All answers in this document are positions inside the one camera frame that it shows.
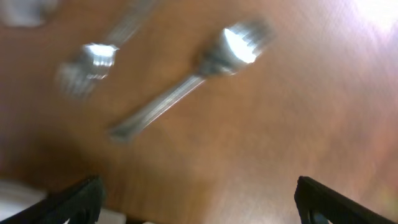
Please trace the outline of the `silver fork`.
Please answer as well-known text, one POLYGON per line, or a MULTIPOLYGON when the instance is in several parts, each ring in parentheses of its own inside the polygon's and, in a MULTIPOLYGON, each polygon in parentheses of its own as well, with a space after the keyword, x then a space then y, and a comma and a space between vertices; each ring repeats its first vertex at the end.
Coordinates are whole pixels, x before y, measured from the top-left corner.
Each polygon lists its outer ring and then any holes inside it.
POLYGON ((231 76, 253 64, 272 41, 275 32, 262 19, 224 27, 208 44, 197 69, 187 78, 109 130, 111 139, 130 141, 174 104, 213 77, 231 76))
POLYGON ((116 54, 141 28, 160 0, 128 1, 120 19, 99 42, 80 47, 79 54, 60 64, 57 71, 60 90, 75 99, 85 99, 115 64, 116 54))

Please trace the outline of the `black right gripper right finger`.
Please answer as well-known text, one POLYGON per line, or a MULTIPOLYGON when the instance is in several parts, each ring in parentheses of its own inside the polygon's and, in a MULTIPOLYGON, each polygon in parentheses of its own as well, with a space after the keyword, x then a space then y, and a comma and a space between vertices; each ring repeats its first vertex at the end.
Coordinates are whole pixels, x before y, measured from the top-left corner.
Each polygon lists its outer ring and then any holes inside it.
POLYGON ((307 176, 298 178, 294 200, 302 224, 395 224, 307 176))

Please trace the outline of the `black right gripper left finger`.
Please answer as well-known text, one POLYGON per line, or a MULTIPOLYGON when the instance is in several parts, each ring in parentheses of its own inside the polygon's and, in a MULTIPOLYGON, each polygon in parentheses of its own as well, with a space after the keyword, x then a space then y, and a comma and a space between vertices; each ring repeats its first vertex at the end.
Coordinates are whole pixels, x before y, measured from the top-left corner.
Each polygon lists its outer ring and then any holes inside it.
POLYGON ((100 177, 92 175, 61 192, 51 194, 1 224, 94 224, 105 198, 100 177))

